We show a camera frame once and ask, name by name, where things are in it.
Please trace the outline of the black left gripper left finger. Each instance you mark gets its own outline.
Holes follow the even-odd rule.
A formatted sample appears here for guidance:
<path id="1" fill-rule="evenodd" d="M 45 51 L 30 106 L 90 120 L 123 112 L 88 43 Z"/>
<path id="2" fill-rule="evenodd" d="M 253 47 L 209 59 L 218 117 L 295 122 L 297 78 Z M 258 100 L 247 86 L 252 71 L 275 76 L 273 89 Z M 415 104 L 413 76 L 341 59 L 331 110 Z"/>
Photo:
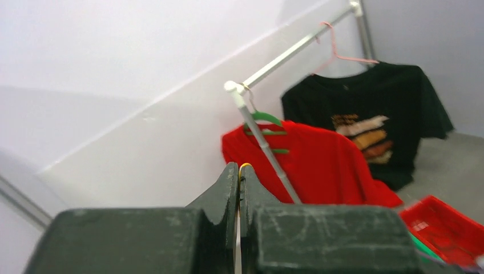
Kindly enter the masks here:
<path id="1" fill-rule="evenodd" d="M 59 213 L 26 273 L 234 273 L 238 165 L 185 207 Z"/>

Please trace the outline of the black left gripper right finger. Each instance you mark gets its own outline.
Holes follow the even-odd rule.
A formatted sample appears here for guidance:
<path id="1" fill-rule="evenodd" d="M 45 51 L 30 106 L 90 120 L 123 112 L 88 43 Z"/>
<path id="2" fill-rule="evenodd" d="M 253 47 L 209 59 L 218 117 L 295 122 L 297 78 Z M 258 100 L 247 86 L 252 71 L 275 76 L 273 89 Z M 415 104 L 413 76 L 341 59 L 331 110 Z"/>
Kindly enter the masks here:
<path id="1" fill-rule="evenodd" d="M 390 208 L 284 204 L 239 169 L 242 273 L 423 273 Z"/>

